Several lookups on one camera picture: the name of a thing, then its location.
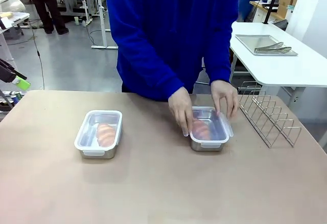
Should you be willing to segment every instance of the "food container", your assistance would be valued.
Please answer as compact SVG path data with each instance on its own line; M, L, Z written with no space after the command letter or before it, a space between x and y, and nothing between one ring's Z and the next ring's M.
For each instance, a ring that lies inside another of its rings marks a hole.
M221 151L233 136L225 114L217 116L213 107L193 106L193 117L191 148L195 151Z
M122 133L122 117L117 110L92 110L86 114L74 143L83 158L114 157Z

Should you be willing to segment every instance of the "tongs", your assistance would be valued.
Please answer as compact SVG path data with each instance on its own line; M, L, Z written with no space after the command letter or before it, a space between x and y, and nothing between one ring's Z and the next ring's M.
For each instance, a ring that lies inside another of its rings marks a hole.
M286 54L292 50L291 47L282 48L283 45L283 42L278 42L270 46L255 48L254 52L256 54Z

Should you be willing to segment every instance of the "wire rack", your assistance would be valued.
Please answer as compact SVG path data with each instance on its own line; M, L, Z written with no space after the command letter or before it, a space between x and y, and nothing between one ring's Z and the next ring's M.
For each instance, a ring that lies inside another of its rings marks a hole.
M270 95L261 90L257 82L246 81L239 89L240 108L259 136L271 148L275 142L287 141L294 147L302 131L301 126L295 126L295 121L282 107L272 100Z

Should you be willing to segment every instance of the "container lid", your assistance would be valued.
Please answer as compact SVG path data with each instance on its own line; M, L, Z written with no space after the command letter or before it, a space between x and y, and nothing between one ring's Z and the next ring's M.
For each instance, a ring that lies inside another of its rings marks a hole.
M233 131L225 114L219 113L213 107L193 106L193 129L191 138L202 147L219 147L226 143Z
M118 143L122 113L117 110L89 111L75 139L75 147L85 155L104 155Z

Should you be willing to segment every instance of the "black shoe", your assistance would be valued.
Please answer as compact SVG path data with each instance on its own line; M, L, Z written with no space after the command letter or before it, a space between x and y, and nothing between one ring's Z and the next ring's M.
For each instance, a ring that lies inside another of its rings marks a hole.
M65 28L65 29L63 29L61 31L57 31L57 32L58 32L58 35L63 35L63 34L68 33L69 32L69 29L68 28Z

